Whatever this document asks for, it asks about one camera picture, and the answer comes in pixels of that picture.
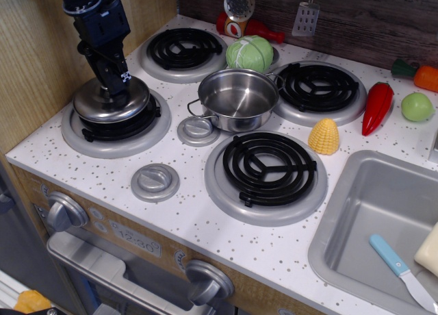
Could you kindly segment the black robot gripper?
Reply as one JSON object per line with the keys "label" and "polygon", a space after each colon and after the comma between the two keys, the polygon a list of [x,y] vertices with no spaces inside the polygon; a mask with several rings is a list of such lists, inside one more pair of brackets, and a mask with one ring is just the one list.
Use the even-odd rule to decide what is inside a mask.
{"label": "black robot gripper", "polygon": [[77,0],[70,7],[79,32],[78,50],[87,57],[96,78],[111,95],[127,88],[131,79],[123,53],[130,33],[121,0]]}

